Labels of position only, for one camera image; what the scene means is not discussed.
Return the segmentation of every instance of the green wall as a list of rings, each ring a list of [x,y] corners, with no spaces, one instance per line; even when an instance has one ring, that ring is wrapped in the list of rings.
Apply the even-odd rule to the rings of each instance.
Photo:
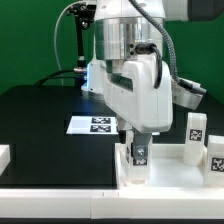
[[[61,11],[72,0],[1,0],[0,93],[14,85],[34,84],[57,71],[53,34]],[[224,102],[224,15],[212,22],[168,22],[177,53],[179,75],[202,83]],[[87,60],[92,55],[92,29],[84,33]],[[62,67],[76,65],[74,20],[64,17],[58,49]],[[60,85],[60,81],[49,82]]]
[[[62,10],[72,2],[74,0],[0,0],[0,93],[14,85],[34,84],[58,70],[54,28]],[[77,60],[74,17],[63,17],[59,28],[62,68],[73,68]],[[88,60],[92,54],[89,32],[84,33]]]

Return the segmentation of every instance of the black and white pattern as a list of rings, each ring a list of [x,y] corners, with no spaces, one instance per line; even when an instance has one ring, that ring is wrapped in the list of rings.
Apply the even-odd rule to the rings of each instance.
[[[200,142],[202,140],[202,130],[190,129],[189,140]]]
[[[134,159],[133,165],[134,166],[147,166],[147,159]]]
[[[111,124],[111,120],[107,117],[93,117],[92,124]]]
[[[224,158],[212,157],[211,171],[224,172]]]
[[[90,132],[95,132],[95,133],[111,132],[111,126],[109,126],[109,125],[92,125]]]

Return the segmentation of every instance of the black table surface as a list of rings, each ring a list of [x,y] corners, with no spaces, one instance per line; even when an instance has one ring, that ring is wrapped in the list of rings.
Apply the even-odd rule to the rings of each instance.
[[[174,105],[169,132],[155,143],[184,143],[188,112],[206,113],[209,135],[224,136],[224,105],[207,94],[196,111]],[[16,86],[0,96],[0,144],[11,162],[1,188],[114,189],[114,143],[118,136],[66,135],[72,115],[115,116],[104,103],[85,99],[74,87]],[[0,223],[149,223],[149,220],[0,219]],[[189,223],[189,220],[150,220]],[[190,223],[223,223],[191,220]]]

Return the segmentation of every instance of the white platform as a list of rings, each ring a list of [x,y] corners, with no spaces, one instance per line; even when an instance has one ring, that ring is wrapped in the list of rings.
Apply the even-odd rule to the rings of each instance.
[[[125,146],[117,144],[117,161],[124,160]],[[152,164],[149,187],[178,187],[178,188],[203,188],[204,162],[201,166],[188,166],[183,163],[184,145],[180,144],[153,144]],[[121,165],[117,166],[117,177],[120,189],[124,187],[125,173]]]
[[[0,217],[224,219],[224,188],[203,187],[203,166],[183,165],[183,145],[153,146],[146,187],[122,186],[119,155],[116,147],[119,190],[2,189]]]
[[[8,145],[0,145],[0,176],[10,162],[10,152]]]

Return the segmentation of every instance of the white cube with marker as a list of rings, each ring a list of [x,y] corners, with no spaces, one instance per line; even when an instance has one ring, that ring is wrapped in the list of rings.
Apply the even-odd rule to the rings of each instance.
[[[224,137],[209,136],[204,185],[224,186]]]
[[[204,153],[206,114],[188,113],[183,161],[186,165],[200,166]]]

